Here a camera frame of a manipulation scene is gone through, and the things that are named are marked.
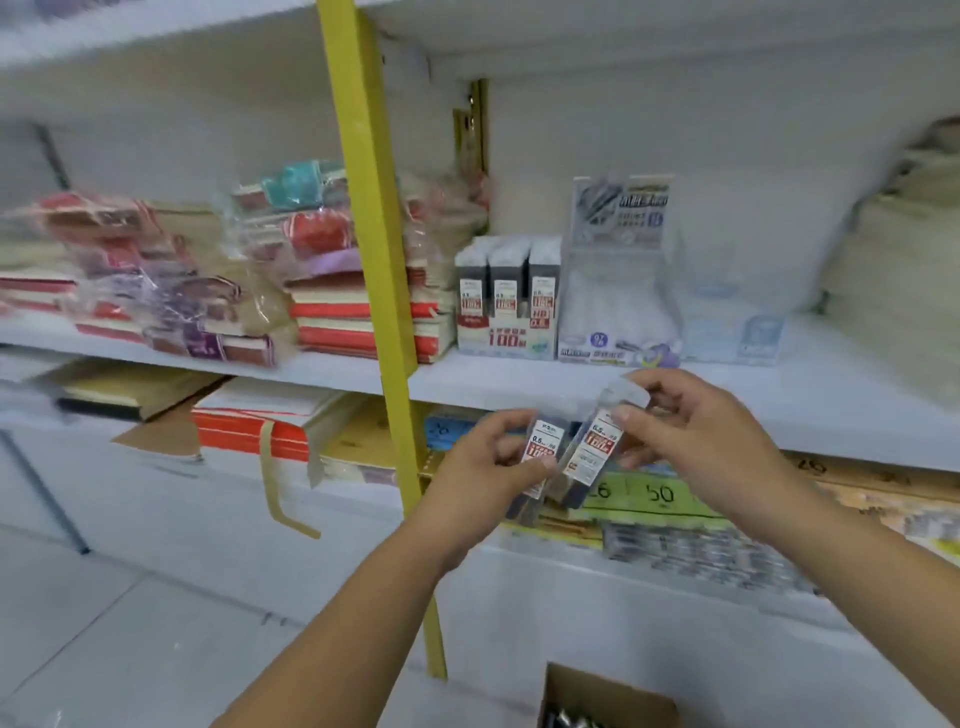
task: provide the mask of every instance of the fingernail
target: fingernail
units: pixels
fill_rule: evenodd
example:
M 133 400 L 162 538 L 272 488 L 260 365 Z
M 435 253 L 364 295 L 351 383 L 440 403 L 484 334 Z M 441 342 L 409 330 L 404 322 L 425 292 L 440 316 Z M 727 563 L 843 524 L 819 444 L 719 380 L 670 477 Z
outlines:
M 613 408 L 610 416 L 613 417 L 613 421 L 618 425 L 625 425 L 630 421 L 630 410 L 631 406 L 629 404 L 618 404 Z

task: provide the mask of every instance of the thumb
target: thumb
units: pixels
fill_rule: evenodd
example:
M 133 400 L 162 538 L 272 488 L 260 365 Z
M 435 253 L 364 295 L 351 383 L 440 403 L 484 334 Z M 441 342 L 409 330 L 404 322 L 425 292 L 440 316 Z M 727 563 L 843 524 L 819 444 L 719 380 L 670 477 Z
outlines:
M 552 455 L 534 457 L 518 465 L 504 468 L 507 489 L 516 496 L 550 477 L 557 470 L 557 458 Z
M 645 409 L 630 404 L 620 404 L 611 412 L 613 421 L 625 432 L 633 435 L 643 445 L 653 448 L 659 455 L 669 458 L 677 446 L 681 431 L 659 420 Z

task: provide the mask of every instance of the yellow metal post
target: yellow metal post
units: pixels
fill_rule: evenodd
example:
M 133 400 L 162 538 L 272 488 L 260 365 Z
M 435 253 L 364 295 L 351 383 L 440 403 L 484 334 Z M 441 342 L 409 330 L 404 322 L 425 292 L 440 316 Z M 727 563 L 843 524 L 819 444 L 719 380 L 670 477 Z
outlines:
M 373 336 L 396 448 L 396 477 L 406 514 L 422 495 L 420 465 L 426 439 L 420 411 L 410 402 L 407 377 L 417 369 L 413 320 L 403 257 L 399 196 L 390 144 L 376 30 L 353 0 L 317 0 L 324 28 L 340 142 L 350 188 Z M 427 668 L 446 679 L 444 641 L 436 599 L 423 619 Z

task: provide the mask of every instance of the forearm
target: forearm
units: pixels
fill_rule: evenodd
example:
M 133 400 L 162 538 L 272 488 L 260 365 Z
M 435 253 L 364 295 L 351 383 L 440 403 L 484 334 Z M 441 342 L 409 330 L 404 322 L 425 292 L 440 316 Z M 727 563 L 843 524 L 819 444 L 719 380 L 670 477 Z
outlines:
M 794 487 L 769 541 L 924 696 L 960 725 L 960 571 L 812 487 Z
M 213 728 L 373 728 L 442 575 L 402 525 Z

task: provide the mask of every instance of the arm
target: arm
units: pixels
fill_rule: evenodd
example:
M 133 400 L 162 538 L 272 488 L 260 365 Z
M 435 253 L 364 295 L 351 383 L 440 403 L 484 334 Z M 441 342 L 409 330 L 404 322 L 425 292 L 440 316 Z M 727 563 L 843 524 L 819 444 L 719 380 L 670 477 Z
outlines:
M 437 583 L 547 477 L 552 460 L 517 460 L 535 412 L 485 418 L 447 454 L 411 517 L 212 728 L 376 725 Z
M 707 505 L 793 561 L 864 637 L 960 725 L 960 570 L 806 482 L 730 393 L 681 371 L 636 372 L 665 416 L 614 416 L 627 466 L 663 457 Z

